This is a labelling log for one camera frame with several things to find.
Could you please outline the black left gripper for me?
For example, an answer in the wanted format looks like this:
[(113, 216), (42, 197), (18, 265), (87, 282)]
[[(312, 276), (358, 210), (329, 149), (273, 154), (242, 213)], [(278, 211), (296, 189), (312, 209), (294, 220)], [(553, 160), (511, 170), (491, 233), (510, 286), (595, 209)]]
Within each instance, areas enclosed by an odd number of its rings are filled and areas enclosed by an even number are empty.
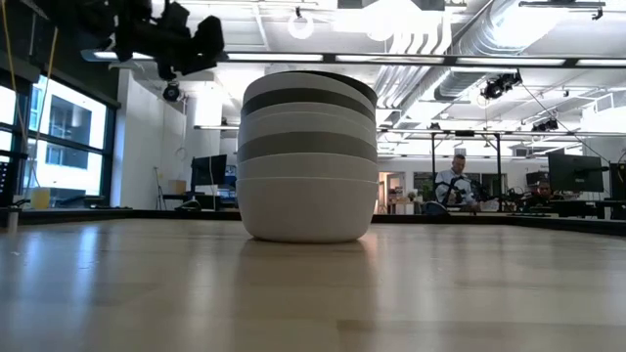
[[(164, 27), (142, 21), (122, 21), (115, 30), (114, 52), (121, 62), (134, 54), (152, 57), (161, 79), (171, 81), (184, 61), (186, 46), (192, 39), (187, 28), (190, 12), (174, 0), (164, 1)], [(192, 71), (213, 68), (225, 47), (221, 20), (209, 16), (198, 24), (192, 39)]]

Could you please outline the light grey bowl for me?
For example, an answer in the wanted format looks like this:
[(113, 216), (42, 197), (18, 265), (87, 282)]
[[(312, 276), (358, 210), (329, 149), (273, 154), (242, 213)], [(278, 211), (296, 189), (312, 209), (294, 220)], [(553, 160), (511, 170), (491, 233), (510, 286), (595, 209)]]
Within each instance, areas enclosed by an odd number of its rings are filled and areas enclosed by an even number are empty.
[(348, 135), (331, 132), (289, 132), (263, 136), (238, 148), (238, 162), (274, 154), (343, 154), (376, 162), (377, 148)]

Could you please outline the stack of white grey bowls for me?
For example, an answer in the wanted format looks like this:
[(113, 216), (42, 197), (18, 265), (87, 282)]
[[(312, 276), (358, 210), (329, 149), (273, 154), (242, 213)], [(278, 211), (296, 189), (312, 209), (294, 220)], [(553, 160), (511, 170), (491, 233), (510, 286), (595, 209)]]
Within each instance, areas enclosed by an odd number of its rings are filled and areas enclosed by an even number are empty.
[(372, 222), (378, 184), (337, 178), (254, 178), (237, 181), (245, 229), (270, 242), (353, 242)]

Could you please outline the black computer monitor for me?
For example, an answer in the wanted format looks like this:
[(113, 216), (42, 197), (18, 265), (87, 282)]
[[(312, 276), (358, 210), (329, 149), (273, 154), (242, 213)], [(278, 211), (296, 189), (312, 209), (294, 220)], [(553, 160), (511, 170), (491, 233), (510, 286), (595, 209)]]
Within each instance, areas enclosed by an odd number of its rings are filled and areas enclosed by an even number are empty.
[(192, 188), (196, 186), (218, 186), (225, 183), (226, 178), (225, 154), (195, 157), (192, 160)]
[(599, 157), (550, 153), (548, 162), (549, 182), (554, 191), (604, 191), (604, 166)]

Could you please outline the black framed window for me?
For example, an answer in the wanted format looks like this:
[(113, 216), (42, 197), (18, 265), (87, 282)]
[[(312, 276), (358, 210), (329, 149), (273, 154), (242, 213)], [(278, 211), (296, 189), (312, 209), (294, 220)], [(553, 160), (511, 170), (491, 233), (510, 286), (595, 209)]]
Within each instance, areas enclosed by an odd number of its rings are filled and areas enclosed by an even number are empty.
[(48, 208), (108, 206), (113, 123), (107, 105), (43, 75), (0, 83), (0, 204), (31, 208), (42, 187)]

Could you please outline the dark office desk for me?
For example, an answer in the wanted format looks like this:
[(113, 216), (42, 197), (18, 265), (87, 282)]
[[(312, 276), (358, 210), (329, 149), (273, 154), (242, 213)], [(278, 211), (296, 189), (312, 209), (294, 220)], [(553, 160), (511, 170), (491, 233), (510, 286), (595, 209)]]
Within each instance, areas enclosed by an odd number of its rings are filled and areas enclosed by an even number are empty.
[(162, 206), (177, 211), (237, 211), (239, 205), (235, 198), (224, 198), (205, 194), (165, 195), (161, 197)]

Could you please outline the yellow cup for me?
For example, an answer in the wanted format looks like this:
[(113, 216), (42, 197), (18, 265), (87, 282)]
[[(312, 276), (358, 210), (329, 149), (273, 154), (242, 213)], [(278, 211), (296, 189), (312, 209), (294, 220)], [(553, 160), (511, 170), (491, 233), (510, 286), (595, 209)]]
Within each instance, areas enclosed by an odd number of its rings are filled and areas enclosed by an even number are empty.
[(33, 188), (30, 193), (30, 205), (32, 209), (43, 210), (50, 206), (51, 190), (49, 188)]

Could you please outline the person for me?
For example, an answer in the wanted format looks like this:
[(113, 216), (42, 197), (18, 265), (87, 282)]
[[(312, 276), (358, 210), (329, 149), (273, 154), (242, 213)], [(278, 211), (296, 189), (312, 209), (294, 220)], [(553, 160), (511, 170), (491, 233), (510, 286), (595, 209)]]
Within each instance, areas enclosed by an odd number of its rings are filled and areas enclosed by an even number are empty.
[(443, 205), (458, 205), (463, 211), (479, 211), (480, 203), (475, 199), (471, 182), (464, 173), (465, 166), (466, 158), (456, 154), (451, 167), (437, 173), (436, 200)]
[(564, 197), (552, 191), (550, 183), (542, 180), (538, 183), (536, 190), (525, 201), (526, 208), (548, 207), (552, 200), (564, 200)]

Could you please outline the overhead light bar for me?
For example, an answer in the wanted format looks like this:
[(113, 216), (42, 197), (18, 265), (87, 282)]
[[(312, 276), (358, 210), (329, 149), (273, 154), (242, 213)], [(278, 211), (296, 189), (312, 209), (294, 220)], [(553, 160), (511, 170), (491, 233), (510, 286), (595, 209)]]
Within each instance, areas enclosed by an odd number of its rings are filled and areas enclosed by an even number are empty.
[(626, 57), (537, 57), (400, 55), (296, 52), (223, 52), (214, 59), (199, 56), (188, 63), (172, 62), (177, 71), (206, 69), (217, 64), (312, 64), (365, 66), (446, 66), (547, 69), (626, 69)]

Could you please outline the black metal stand frame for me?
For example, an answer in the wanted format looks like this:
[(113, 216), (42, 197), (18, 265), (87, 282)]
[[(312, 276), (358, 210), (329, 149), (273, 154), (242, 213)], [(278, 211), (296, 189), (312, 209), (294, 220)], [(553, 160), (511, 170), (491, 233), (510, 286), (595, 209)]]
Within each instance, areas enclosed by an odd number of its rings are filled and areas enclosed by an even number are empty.
[(449, 169), (456, 154), (466, 158), (464, 173), (471, 182), (475, 199), (482, 212), (501, 212), (503, 206), (503, 134), (486, 131), (445, 131), (430, 134), (430, 211), (462, 210), (458, 205), (443, 205), (436, 200), (435, 177), (438, 172)]

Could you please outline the silver ceiling ventilation duct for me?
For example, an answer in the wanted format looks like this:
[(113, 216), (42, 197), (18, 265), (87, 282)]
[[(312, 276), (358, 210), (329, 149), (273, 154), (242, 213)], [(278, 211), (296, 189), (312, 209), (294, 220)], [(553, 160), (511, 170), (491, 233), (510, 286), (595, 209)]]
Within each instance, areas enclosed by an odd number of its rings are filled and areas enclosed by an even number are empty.
[(460, 56), (518, 56), (566, 15), (557, 8), (520, 7), (522, 1), (494, 0), (453, 46)]

